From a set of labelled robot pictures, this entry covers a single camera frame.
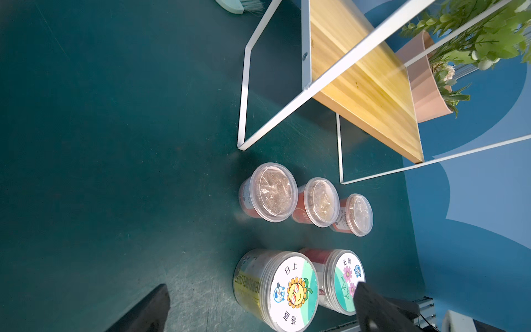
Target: pink flower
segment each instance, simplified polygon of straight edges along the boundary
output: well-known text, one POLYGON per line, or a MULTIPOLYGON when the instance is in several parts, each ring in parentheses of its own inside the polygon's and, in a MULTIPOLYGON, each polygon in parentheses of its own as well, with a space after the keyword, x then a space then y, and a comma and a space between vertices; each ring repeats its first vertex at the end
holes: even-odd
POLYGON ((354 285, 354 283, 350 283, 348 291, 350 292, 350 295, 354 297, 354 292, 356 292, 356 285, 354 285))
POLYGON ((345 277, 346 282, 350 282, 350 279, 352 278, 352 270, 350 269, 350 266, 345 267, 343 270, 343 276, 345 277))

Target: brush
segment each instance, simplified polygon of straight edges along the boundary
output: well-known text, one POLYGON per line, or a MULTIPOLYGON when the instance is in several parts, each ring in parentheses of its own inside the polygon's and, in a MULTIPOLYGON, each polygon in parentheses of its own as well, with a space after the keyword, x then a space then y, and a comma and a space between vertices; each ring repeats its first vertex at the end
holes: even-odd
POLYGON ((255 15, 263 15, 264 5, 260 0, 216 0, 227 12, 243 14, 250 12, 255 15))

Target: green floor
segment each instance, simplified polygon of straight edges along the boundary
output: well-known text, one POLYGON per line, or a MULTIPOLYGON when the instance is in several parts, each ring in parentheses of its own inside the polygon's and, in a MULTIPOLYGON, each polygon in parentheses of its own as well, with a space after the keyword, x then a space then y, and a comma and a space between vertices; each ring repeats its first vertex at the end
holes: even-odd
MULTIPOLYGON (((253 248, 344 248, 387 296, 424 295, 403 174, 340 185, 334 114, 310 100, 236 149, 243 49, 259 18, 214 0, 0 3, 0 321, 5 331, 104 331, 159 283, 167 331, 268 331, 232 293, 253 248), (374 210, 364 237, 246 217, 261 163, 326 177, 374 210)), ((301 90, 300 10, 255 47, 248 135, 301 90)), ((344 123, 346 179, 402 158, 344 123)), ((319 308, 308 331, 349 321, 319 308)))

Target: cartoon character sticker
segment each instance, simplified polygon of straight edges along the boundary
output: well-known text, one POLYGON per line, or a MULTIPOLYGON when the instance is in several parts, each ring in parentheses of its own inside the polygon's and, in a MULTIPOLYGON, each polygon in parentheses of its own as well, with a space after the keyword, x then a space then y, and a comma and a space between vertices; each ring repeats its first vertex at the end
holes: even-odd
POLYGON ((361 268, 359 267, 359 265, 356 265, 356 267, 354 267, 354 273, 356 274, 356 277, 359 278, 362 276, 362 270, 361 268))
POLYGON ((286 292, 284 291, 286 288, 282 287, 280 283, 277 283, 277 288, 275 288, 275 292, 273 293, 273 299, 275 302, 280 303, 284 301, 284 296, 286 295, 286 292))
POLYGON ((288 282, 288 305, 292 308, 300 308, 308 298, 308 292, 313 294, 313 290, 309 288, 308 279, 295 277, 288 282))

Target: artificial plant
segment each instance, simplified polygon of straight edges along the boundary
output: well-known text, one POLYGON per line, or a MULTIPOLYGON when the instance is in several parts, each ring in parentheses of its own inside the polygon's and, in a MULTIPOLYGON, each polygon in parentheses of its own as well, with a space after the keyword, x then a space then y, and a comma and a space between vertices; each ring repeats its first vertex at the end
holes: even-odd
MULTIPOLYGON (((436 12, 423 11, 416 23, 402 27, 401 36, 414 37, 421 31, 442 36, 461 27, 500 0, 445 0, 436 12)), ((471 28, 439 47, 429 58, 433 76, 450 110, 456 113, 457 103, 469 100, 465 88, 451 91, 456 83, 453 64, 473 64, 480 70, 494 67, 500 59, 522 56, 531 63, 529 38, 525 31, 531 26, 531 0, 513 0, 471 28)))

